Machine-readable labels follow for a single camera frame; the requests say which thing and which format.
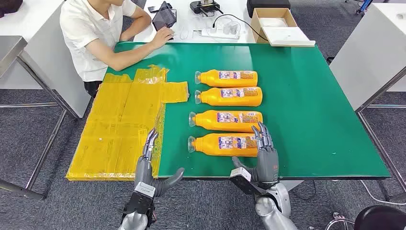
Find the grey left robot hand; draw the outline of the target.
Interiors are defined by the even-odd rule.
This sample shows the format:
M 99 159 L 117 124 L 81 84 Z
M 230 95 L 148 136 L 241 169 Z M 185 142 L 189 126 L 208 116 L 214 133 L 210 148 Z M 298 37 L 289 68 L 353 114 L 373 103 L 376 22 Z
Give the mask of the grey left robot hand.
M 184 175 L 184 168 L 179 168 L 176 173 L 167 178 L 166 180 L 154 179 L 152 176 L 152 153 L 154 150 L 155 140 L 158 137 L 158 132 L 155 128 L 149 131 L 141 156 L 138 158 L 136 169 L 135 169 L 135 186 L 139 182 L 143 182 L 155 188 L 154 197 L 159 197 L 164 195 L 164 193 L 170 188 L 174 187 Z

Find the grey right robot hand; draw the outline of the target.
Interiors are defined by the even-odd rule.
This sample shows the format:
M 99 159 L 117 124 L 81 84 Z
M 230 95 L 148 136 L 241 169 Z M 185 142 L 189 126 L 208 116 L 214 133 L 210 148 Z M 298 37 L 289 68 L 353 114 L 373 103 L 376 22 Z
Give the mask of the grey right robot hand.
M 258 149 L 256 167 L 245 166 L 236 156 L 232 157 L 232 162 L 236 168 L 242 167 L 247 170 L 252 176 L 252 181 L 258 184 L 258 188 L 267 190 L 279 182 L 279 156 L 268 128 L 262 122 L 258 122 L 258 126 L 259 129 L 252 126 Z

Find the person's right hand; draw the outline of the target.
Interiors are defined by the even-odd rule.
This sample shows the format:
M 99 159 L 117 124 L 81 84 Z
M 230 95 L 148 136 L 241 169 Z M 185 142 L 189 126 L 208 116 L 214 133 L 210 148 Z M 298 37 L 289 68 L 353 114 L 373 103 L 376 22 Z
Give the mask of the person's right hand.
M 167 27 L 159 29 L 151 42 L 148 45 L 151 49 L 156 50 L 165 45 L 174 36 L 174 31 Z

